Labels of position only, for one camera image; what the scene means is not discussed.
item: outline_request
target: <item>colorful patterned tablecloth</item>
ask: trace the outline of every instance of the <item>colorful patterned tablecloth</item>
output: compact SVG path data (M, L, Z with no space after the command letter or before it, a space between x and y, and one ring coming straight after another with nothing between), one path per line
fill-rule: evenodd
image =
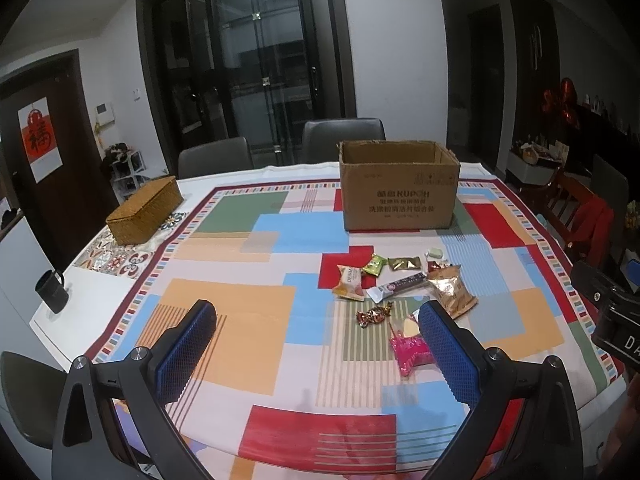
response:
M333 180L217 188L156 251L87 355L106 362L151 346L204 298L216 307L216 333L166 407L198 450L238 468L424 470L468 407L435 365L401 378L388 327L356 322L372 303L338 300L331 288L337 264L360 267L373 252L424 261L429 248L462 265L479 303L457 322L485 347L532 362L560 356L578 408L616 379L616 364L590 341L593 307L572 288L564 253L498 180L461 180L452 227L415 232L345 232ZM385 268L364 286L403 274ZM393 316L427 293L401 294Z

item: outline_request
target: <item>cardboard box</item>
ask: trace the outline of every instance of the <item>cardboard box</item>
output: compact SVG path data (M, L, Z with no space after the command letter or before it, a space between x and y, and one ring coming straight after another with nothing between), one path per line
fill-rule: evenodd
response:
M448 228L460 163L430 140L340 143L344 228Z

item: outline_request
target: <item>chair backrest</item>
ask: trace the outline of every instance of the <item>chair backrest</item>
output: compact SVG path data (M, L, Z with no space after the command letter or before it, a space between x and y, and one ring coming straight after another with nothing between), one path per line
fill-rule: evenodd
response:
M592 199L593 193L578 180L565 175L562 168L558 168L548 184L544 186L541 197L538 208L542 216L558 232L562 240L567 242L570 239L570 225L576 211L582 204ZM574 209L563 219L569 205L574 206Z
M13 352L0 356L2 390L20 434L32 444L52 449L66 374Z
M380 119L307 121L302 133L302 162L338 160L338 143L342 140L385 140L385 129Z
M178 157L178 178L252 170L254 160L244 137L216 140L188 148Z
M615 244L622 240L625 229L626 205L629 202L629 182L616 168L595 155L591 172L591 190L613 209L613 224L609 240Z

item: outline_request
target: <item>blue gripper pad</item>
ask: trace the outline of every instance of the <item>blue gripper pad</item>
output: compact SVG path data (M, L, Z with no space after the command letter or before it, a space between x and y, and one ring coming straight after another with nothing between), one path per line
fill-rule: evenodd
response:
M215 329L216 309L198 300L178 326L165 330L153 346L154 355L164 355L155 367L156 399L161 406L178 400Z
M442 319L442 313L449 318L450 323ZM428 301L420 307L418 325L451 393L458 402L464 402L473 409L480 400L480 376L478 368L454 334L462 329L437 301Z

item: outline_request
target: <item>red cloth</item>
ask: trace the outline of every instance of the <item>red cloth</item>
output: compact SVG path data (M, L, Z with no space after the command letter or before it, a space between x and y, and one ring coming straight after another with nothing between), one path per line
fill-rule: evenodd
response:
M588 242L587 263L599 267L609 248L609 231L613 223L613 210L597 195L582 204L575 212L569 242Z

